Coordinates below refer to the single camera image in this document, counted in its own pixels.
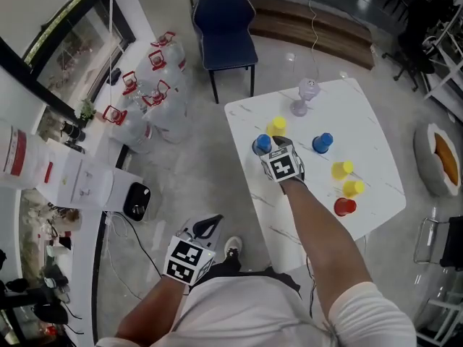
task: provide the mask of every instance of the white sleeve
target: white sleeve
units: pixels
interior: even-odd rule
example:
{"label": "white sleeve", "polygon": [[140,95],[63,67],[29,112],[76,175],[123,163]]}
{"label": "white sleeve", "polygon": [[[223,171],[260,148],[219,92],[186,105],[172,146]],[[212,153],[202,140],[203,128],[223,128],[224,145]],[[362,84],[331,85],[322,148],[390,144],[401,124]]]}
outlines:
{"label": "white sleeve", "polygon": [[360,283],[345,291],[331,306],[328,319],[344,347],[417,345],[408,316],[373,283]]}
{"label": "white sleeve", "polygon": [[130,340],[122,338],[102,338],[100,339],[95,347],[140,347],[136,343]]}

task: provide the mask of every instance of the marble tabletop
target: marble tabletop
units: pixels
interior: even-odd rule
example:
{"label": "marble tabletop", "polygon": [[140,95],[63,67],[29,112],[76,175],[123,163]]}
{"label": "marble tabletop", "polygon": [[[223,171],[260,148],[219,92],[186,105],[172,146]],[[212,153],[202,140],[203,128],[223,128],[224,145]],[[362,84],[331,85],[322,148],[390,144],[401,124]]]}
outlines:
{"label": "marble tabletop", "polygon": [[[342,181],[331,177],[334,162],[351,160],[354,172],[347,179],[362,180],[365,191],[355,197],[357,210],[338,217],[354,240],[370,233],[406,205],[399,172],[383,130],[356,79],[320,83],[320,92],[308,103],[303,117],[289,106],[299,99],[298,88],[247,98],[225,106],[226,117],[237,148],[272,265],[286,272],[305,264],[289,202],[280,186],[263,172],[251,144],[265,133],[275,117],[286,119],[286,136],[293,140],[305,164],[305,182],[310,191],[332,213],[342,194]],[[312,149],[314,137],[329,132],[334,143],[326,154]]]}

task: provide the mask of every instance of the black pants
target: black pants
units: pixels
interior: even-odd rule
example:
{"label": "black pants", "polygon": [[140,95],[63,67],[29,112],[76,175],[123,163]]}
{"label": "black pants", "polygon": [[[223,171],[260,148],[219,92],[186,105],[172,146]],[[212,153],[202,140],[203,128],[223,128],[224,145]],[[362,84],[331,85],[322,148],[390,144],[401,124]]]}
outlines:
{"label": "black pants", "polygon": [[256,271],[254,273],[241,273],[239,269],[241,268],[241,264],[237,257],[227,257],[225,261],[219,263],[217,265],[212,266],[209,271],[197,281],[197,283],[190,287],[190,291],[200,284],[204,282],[214,279],[214,278],[231,278],[234,276],[268,276],[269,278],[273,278],[276,280],[281,281],[282,283],[286,284],[288,287],[294,289],[297,293],[301,289],[299,284],[296,284],[292,277],[288,274],[277,274],[273,270],[273,268],[267,267],[264,271]]}

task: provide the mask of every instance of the white sneaker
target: white sneaker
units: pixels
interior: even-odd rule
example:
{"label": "white sneaker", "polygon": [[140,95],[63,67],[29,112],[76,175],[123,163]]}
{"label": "white sneaker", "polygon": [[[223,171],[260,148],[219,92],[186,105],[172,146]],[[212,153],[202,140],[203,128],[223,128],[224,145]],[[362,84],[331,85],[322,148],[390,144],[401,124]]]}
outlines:
{"label": "white sneaker", "polygon": [[238,236],[232,236],[229,240],[225,243],[225,258],[230,256],[238,257],[243,249],[243,240]]}

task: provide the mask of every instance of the red cup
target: red cup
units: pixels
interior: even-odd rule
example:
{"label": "red cup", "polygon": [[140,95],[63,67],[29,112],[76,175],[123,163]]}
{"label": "red cup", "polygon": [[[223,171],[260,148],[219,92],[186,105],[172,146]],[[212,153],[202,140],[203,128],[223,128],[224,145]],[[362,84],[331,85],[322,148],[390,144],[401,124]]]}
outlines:
{"label": "red cup", "polygon": [[334,203],[334,212],[341,217],[355,212],[356,209],[357,203],[354,200],[348,200],[347,198],[339,198]]}

